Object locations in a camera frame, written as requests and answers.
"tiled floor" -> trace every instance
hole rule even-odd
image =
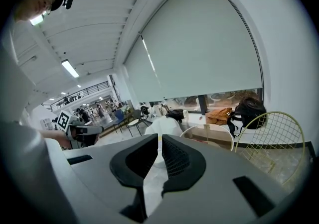
[[[140,124],[141,134],[144,135],[146,125]],[[96,145],[106,145],[116,142],[121,142],[124,140],[130,140],[131,138],[140,136],[136,127],[130,128],[133,137],[131,136],[129,130],[126,127],[122,128],[122,132],[117,129],[118,133],[115,131],[100,138]],[[240,154],[243,151],[243,148],[238,148],[237,154]],[[271,157],[277,163],[276,168],[273,169],[271,176],[277,181],[287,180],[287,177],[290,177],[291,174],[296,169],[296,166],[299,163],[299,159],[302,154],[302,148],[297,148],[288,152],[287,150],[267,150],[265,154],[268,157]],[[161,152],[159,152],[157,160],[162,159]],[[287,192],[291,192],[294,188],[302,183],[307,173],[310,170],[310,153],[308,148],[305,150],[305,155],[300,163],[297,173],[289,180],[283,187]],[[146,210],[148,216],[156,209],[156,207],[161,203],[162,197],[161,192],[163,184],[168,180],[167,171],[165,166],[154,164],[144,179],[144,196],[146,203]]]

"fluorescent light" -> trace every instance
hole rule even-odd
[[[62,61],[62,66],[64,66],[64,68],[66,70],[68,70],[68,72],[74,77],[77,78],[79,77],[79,74],[74,70],[74,68],[71,66],[70,62],[68,60],[64,60]]]
[[[39,15],[38,17],[31,19],[30,22],[31,22],[31,25],[35,26],[39,24],[40,22],[43,22],[43,16]]]

